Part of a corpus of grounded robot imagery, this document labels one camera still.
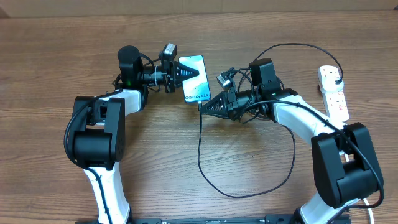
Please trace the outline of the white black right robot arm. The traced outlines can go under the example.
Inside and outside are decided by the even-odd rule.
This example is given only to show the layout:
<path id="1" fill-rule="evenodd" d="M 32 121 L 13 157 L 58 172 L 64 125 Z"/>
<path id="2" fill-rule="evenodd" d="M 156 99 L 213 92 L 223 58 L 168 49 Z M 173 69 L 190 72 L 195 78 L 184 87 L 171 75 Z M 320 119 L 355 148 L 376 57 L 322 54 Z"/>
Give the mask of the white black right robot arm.
<path id="1" fill-rule="evenodd" d="M 296 91 L 283 89 L 269 58 L 251 62 L 249 71 L 251 89 L 235 89 L 237 70 L 231 68 L 218 76 L 224 90 L 198 109 L 201 115 L 230 120 L 256 110 L 311 146 L 316 194 L 291 215 L 266 216 L 266 223 L 350 223 L 347 211 L 380 206 L 384 181 L 368 129 L 332 120 Z M 380 194 L 376 203 L 358 204 L 374 192 Z"/>

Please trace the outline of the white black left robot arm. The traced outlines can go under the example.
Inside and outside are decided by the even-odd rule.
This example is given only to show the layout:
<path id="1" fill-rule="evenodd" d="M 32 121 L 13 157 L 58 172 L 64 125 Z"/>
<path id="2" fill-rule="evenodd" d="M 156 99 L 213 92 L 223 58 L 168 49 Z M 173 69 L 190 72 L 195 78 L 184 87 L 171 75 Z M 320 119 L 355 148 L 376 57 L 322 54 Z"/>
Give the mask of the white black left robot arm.
<path id="1" fill-rule="evenodd" d="M 63 145 L 67 157 L 89 178 L 98 218 L 95 223 L 132 223 L 121 180 L 120 162 L 126 148 L 125 118 L 144 109 L 149 89 L 164 86 L 172 93 L 183 81 L 198 76 L 198 70 L 175 61 L 177 47 L 167 44 L 159 53 L 159 66 L 135 46 L 118 52 L 120 74 L 115 90 L 98 96 L 75 98 L 73 114 L 65 129 Z"/>

